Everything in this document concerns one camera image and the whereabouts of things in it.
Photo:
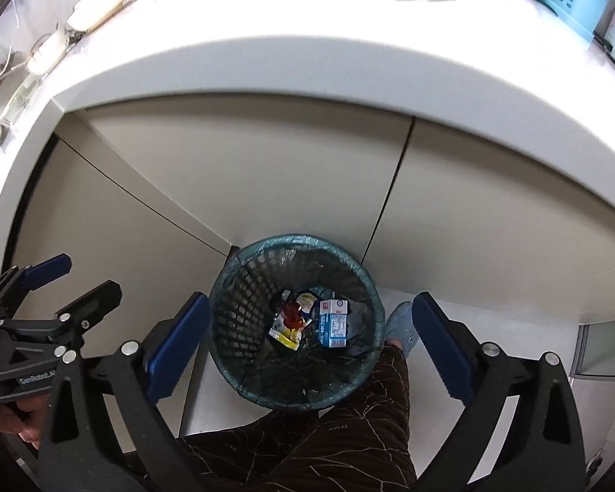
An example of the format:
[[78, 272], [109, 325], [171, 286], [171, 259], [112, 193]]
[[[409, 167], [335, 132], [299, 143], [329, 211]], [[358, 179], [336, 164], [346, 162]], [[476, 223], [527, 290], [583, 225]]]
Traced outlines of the person's left hand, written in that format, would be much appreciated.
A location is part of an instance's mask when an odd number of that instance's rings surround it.
[[38, 450], [47, 420], [47, 399], [48, 396], [42, 394], [17, 401], [16, 408], [24, 414], [24, 418], [0, 403], [0, 433], [17, 435]]

